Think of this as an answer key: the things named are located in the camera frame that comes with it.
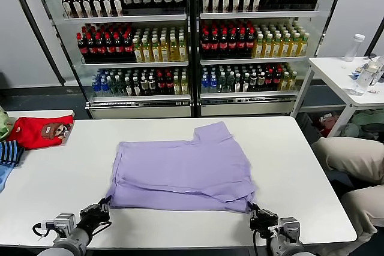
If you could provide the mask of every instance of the floor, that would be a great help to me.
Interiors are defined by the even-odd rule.
[[[7,95],[0,98],[0,106],[6,111],[16,110],[51,110],[51,109],[72,109],[75,112],[75,119],[89,119],[85,111],[85,99],[81,93],[74,94],[45,94],[45,95]],[[32,256],[39,253],[39,250],[29,251],[24,248],[0,248],[0,255],[11,256]],[[93,251],[88,256],[123,256],[127,251]],[[217,250],[166,250],[166,251],[129,251],[130,256],[249,256],[247,249],[217,249]],[[259,255],[266,255],[260,249]],[[371,241],[361,246],[350,256],[383,256],[384,255],[384,228],[380,228]]]

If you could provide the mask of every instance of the person's leg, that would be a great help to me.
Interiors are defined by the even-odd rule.
[[[377,141],[330,137],[320,138],[312,150],[324,170],[344,171],[373,184],[384,183],[384,145]]]

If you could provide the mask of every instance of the yellow juice bottle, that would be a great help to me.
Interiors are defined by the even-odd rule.
[[[268,33],[266,35],[266,40],[263,43],[262,49],[262,58],[270,58],[271,57],[271,49],[272,49],[272,34]]]
[[[176,37],[171,36],[170,38],[170,60],[171,61],[180,61],[180,52],[179,47],[176,43]]]
[[[169,46],[164,36],[160,38],[160,48],[161,48],[161,57],[163,58],[163,62],[169,62],[170,61]]]
[[[133,38],[133,45],[134,45],[134,55],[136,57],[136,62],[138,63],[144,62],[143,49],[138,38]]]
[[[281,43],[280,49],[278,51],[278,57],[287,57],[289,43],[290,43],[290,34],[289,33],[285,33],[284,40]]]
[[[300,38],[300,33],[295,32],[295,34],[293,35],[293,40],[290,42],[288,47],[288,52],[287,52],[288,57],[296,56],[296,53],[298,51],[298,46],[299,46],[299,38]]]
[[[275,40],[272,42],[271,57],[278,57],[278,51],[281,46],[281,34],[276,33]]]
[[[308,47],[308,37],[310,34],[308,32],[304,33],[304,37],[302,38],[302,41],[299,43],[297,56],[305,56],[307,52]]]

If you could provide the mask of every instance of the red bottle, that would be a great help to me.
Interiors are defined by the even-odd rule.
[[[76,34],[77,38],[77,46],[83,56],[88,55],[88,48],[86,46],[86,42],[83,40],[82,35],[79,33]]]

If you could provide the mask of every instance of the refrigerator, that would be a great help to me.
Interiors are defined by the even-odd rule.
[[[118,4],[115,4],[115,0],[109,1],[110,11],[108,5],[104,6],[104,0],[99,0],[101,14],[98,14],[94,0],[26,0],[42,35],[47,35],[46,41],[50,41],[50,46],[55,42],[55,49],[50,48],[55,62],[60,62],[61,65],[65,63],[71,68],[86,97],[85,108],[94,119],[286,115],[291,112],[296,100],[300,79],[304,78],[308,70],[307,59],[317,55],[337,2],[316,0],[313,1],[314,4],[307,4],[309,2],[299,0],[284,6],[282,0],[260,0],[258,9],[254,10],[254,0],[248,0],[249,7],[246,8],[246,0],[228,0],[228,10],[223,11],[224,0],[161,0],[160,3],[155,0],[140,0],[137,3],[131,0],[125,3],[126,0],[120,0]],[[222,47],[219,38],[223,36],[224,28],[229,36],[231,29],[236,30],[235,52],[220,52]],[[243,41],[246,46],[241,46],[242,40],[239,40],[241,28],[247,30]],[[267,42],[269,33],[264,32],[270,32],[268,29],[271,28],[289,29],[292,32],[289,39],[291,42],[294,41],[294,33],[301,33],[296,49],[302,47],[305,33],[310,36],[305,42],[306,49],[302,55],[299,52],[292,55],[273,55],[271,50],[261,57],[255,54],[256,31],[253,45],[247,46],[251,39],[249,28],[258,28],[262,32],[262,46],[268,46],[268,43],[264,43]],[[175,35],[172,35],[172,29],[175,30]],[[163,31],[166,38],[164,47],[168,46],[167,56],[164,54],[164,57],[161,56]],[[101,53],[94,55],[91,49],[94,48],[97,52],[100,49],[96,45],[97,33],[102,35],[99,39],[103,38],[104,44],[99,45],[102,47]],[[87,39],[87,34],[91,35],[91,42]],[[131,42],[128,40],[124,43],[125,34],[131,38]],[[272,32],[271,35],[275,43],[276,33]],[[176,39],[174,46],[172,36]],[[118,45],[110,45],[110,39],[112,42],[120,40],[123,50],[121,55]],[[226,39],[228,49],[230,40],[229,37]],[[154,46],[158,47],[158,57]],[[221,69],[225,73],[225,84],[219,82]],[[254,69],[257,70],[256,77],[259,76],[259,69],[265,71],[265,76],[272,69],[271,84],[264,82],[260,86],[252,85]],[[285,89],[285,86],[282,88],[280,84],[286,71],[289,72],[287,80],[294,78],[293,72],[296,75],[296,80],[290,82],[290,89]],[[106,75],[111,76],[111,72],[112,82],[113,77],[119,75],[119,80],[125,86],[121,82],[115,86],[110,83],[109,91],[104,91],[101,78],[104,77],[104,83],[108,83]],[[240,74],[239,85],[235,85],[237,73]],[[202,81],[204,74],[208,78],[208,85],[205,80]],[[217,86],[211,85],[214,83],[213,74]],[[129,84],[124,82],[126,76]],[[149,76],[152,76],[154,83],[150,83]]]

